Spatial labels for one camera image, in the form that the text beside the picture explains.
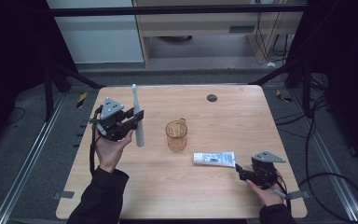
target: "hand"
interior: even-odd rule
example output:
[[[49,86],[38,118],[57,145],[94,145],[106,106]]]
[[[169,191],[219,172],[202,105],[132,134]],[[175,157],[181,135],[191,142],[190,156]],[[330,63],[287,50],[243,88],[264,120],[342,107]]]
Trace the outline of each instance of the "hand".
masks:
[[[274,189],[281,190],[278,184],[274,184],[269,189],[261,189],[249,179],[246,180],[246,183],[248,184],[249,188],[251,188],[251,190],[257,195],[262,206],[271,206],[273,204],[283,203],[283,197],[279,196],[273,191]]]
[[[95,150],[100,160],[101,169],[108,173],[113,173],[123,154],[124,147],[132,141],[132,133],[133,130],[130,130],[121,141],[113,142],[100,137],[98,130],[95,130],[95,137],[98,139]]]

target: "aluminum rail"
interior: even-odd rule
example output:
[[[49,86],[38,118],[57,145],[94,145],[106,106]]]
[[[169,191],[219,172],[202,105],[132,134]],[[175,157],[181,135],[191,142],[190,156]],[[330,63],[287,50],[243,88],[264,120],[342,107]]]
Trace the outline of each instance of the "aluminum rail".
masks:
[[[194,13],[238,13],[238,12],[298,12],[309,9],[308,4],[265,4],[265,5],[211,5],[174,7],[97,7],[97,8],[52,8],[50,10],[29,10],[37,16],[87,17],[124,16],[155,14]]]
[[[56,105],[54,106],[56,108],[54,110],[54,113],[52,114],[50,120],[45,122],[42,127],[42,130],[36,137],[34,145],[32,146],[27,158],[25,159],[25,162],[22,165],[15,181],[13,182],[13,185],[11,186],[6,198],[0,206],[0,224],[7,223],[10,214],[13,211],[17,200],[20,197],[22,190],[24,189],[28,177],[34,169],[34,165],[36,164],[37,158],[39,157],[39,154],[46,143],[48,135],[58,117],[58,114],[62,109],[62,103],[65,99],[66,94],[61,93],[59,96],[61,97],[57,99]]]

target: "black pole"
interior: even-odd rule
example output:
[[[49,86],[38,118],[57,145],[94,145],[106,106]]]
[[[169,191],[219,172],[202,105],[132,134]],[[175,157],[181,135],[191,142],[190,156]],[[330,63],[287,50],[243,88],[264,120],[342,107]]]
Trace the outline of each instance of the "black pole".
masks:
[[[52,8],[29,11],[37,15],[52,17],[122,16],[154,14],[194,13],[238,13],[238,12],[296,12],[305,11],[308,4],[265,4],[265,5],[212,5],[175,7],[98,7],[98,8]]]

